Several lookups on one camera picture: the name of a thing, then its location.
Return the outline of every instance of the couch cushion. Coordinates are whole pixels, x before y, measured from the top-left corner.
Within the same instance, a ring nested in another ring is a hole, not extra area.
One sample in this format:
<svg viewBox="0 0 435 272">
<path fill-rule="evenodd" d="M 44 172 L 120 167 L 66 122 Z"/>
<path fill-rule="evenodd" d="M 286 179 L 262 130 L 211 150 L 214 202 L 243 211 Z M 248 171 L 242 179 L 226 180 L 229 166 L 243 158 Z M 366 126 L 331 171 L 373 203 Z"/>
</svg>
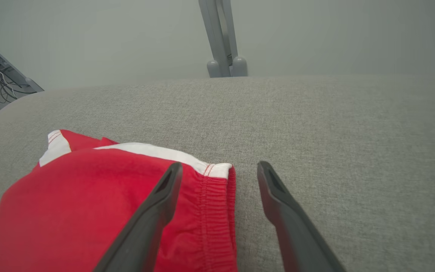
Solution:
<svg viewBox="0 0 435 272">
<path fill-rule="evenodd" d="M 236 168 L 241 271 L 282 270 L 270 162 L 348 271 L 435 271 L 435 77 L 297 76 L 47 91 L 0 110 L 0 197 L 68 129 Z"/>
</svg>

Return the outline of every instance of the gray upholstery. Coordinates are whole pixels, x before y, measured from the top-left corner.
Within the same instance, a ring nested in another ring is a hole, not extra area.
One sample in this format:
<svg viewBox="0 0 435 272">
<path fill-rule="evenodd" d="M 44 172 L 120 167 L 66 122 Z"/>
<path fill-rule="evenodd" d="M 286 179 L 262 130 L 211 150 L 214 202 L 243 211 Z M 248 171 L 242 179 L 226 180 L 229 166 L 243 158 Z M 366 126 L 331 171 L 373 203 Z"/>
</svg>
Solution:
<svg viewBox="0 0 435 272">
<path fill-rule="evenodd" d="M 267 160 L 345 268 L 435 272 L 435 77 L 202 79 L 47 91 L 0 111 L 0 197 L 69 129 L 231 162 L 240 271 L 282 270 Z"/>
</svg>

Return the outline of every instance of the white trim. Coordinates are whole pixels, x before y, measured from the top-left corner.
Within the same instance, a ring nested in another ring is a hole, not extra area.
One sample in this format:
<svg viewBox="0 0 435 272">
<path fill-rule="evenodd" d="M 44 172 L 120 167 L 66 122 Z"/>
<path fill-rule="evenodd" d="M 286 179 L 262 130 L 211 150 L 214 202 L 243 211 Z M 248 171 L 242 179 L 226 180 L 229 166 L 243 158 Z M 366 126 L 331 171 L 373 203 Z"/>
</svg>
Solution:
<svg viewBox="0 0 435 272">
<path fill-rule="evenodd" d="M 102 146 L 95 149 L 120 149 L 130 153 L 146 155 L 150 157 L 161 158 L 164 160 L 171 160 L 176 162 L 182 162 L 191 166 L 196 172 L 201 175 L 209 176 L 211 178 L 223 178 L 227 179 L 229 175 L 229 169 L 233 167 L 231 164 L 212 164 L 209 165 L 206 162 L 202 162 L 197 158 L 187 153 L 173 150 L 169 148 L 153 146 L 143 143 L 124 143 L 111 146 Z"/>
<path fill-rule="evenodd" d="M 69 143 L 63 137 L 62 132 L 59 130 L 52 131 L 48 134 L 48 150 L 40 159 L 40 167 L 70 152 Z"/>
</svg>

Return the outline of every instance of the red fabric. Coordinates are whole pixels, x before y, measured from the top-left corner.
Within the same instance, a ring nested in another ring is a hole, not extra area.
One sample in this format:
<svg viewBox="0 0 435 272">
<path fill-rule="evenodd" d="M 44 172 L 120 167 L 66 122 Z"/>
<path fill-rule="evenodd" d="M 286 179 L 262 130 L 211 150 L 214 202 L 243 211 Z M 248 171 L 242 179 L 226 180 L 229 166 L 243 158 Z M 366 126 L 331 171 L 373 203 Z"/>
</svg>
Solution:
<svg viewBox="0 0 435 272">
<path fill-rule="evenodd" d="M 0 271 L 90 271 L 173 161 L 62 130 L 71 152 L 17 181 L 0 202 Z M 235 173 L 183 164 L 155 271 L 236 271 Z"/>
</svg>

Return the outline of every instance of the stitching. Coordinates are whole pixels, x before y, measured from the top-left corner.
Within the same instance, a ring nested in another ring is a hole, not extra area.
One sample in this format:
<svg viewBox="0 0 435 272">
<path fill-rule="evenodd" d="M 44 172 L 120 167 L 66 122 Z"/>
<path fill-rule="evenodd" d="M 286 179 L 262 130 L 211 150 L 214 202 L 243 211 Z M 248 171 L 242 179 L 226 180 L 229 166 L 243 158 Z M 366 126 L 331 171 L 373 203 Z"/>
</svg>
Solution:
<svg viewBox="0 0 435 272">
<path fill-rule="evenodd" d="M 207 192 L 207 182 L 209 181 L 209 174 L 211 173 L 211 170 L 213 169 L 214 166 L 215 166 L 215 164 L 213 164 L 211 166 L 211 168 L 209 169 L 209 173 L 207 173 L 207 176 L 204 176 L 204 180 L 205 180 L 205 182 L 204 182 L 205 183 L 204 197 L 203 197 L 204 203 L 206 202 L 206 199 L 207 199 L 206 192 Z M 206 233 L 206 235 L 202 236 L 203 237 L 203 244 L 205 243 L 205 245 L 204 245 L 204 263 L 207 267 L 207 269 L 206 269 L 207 271 L 213 271 L 214 270 L 212 267 L 213 261 L 209 259 L 209 251 L 208 251 L 209 245 L 208 245 L 208 240 L 207 240 L 207 224 L 208 224 L 208 222 L 207 222 L 207 210 L 205 209 L 206 207 L 204 207 L 204 205 L 202 208 L 204 210 L 204 216 L 203 216 L 204 217 L 204 224 L 202 225 L 202 227 L 205 229 L 205 233 Z"/>
<path fill-rule="evenodd" d="M 53 134 L 50 139 L 48 139 L 48 144 L 51 143 L 51 141 L 53 141 L 54 138 L 58 137 L 59 135 L 61 135 L 62 133 L 60 131 L 58 131 L 57 133 Z"/>
<path fill-rule="evenodd" d="M 215 166 L 215 165 L 213 165 L 213 166 L 211 167 L 211 169 L 209 169 L 209 173 L 207 173 L 207 177 L 209 177 L 209 175 L 211 174 L 211 171 L 213 170 L 214 166 Z"/>
<path fill-rule="evenodd" d="M 207 165 L 206 170 L 204 170 L 204 173 L 202 174 L 205 177 L 206 171 L 209 168 L 210 165 Z"/>
<path fill-rule="evenodd" d="M 56 136 L 56 137 L 55 137 L 55 138 L 53 138 L 53 139 L 52 139 L 51 141 L 49 141 L 49 142 L 48 142 L 48 145 L 50 145 L 50 144 L 51 144 L 51 142 L 53 142 L 53 140 L 54 140 L 54 139 L 58 138 L 58 136 Z"/>
<path fill-rule="evenodd" d="M 207 167 L 206 167 L 206 170 L 204 171 L 204 174 L 206 173 L 206 171 L 207 171 L 207 169 L 209 168 L 209 166 L 210 165 L 208 165 Z M 200 210 L 200 216 L 199 216 L 199 225 L 201 226 L 201 235 L 200 235 L 200 238 L 201 238 L 201 245 L 202 245 L 202 255 L 203 255 L 203 257 L 204 257 L 204 267 L 205 267 L 205 270 L 209 270 L 209 264 L 208 264 L 208 258 L 207 258 L 207 245 L 206 245 L 206 241 L 207 241 L 207 239 L 206 239 L 206 227 L 205 227 L 205 224 L 203 223 L 203 221 L 205 222 L 205 211 L 204 211 L 204 204 L 203 204 L 203 201 L 204 201 L 204 199 L 205 199 L 205 188 L 204 188 L 204 186 L 205 186 L 205 184 L 206 184 L 206 182 L 207 182 L 207 176 L 204 176 L 203 175 L 203 179 L 202 179 L 202 182 L 201 182 L 201 192 L 199 193 L 199 210 Z"/>
</svg>

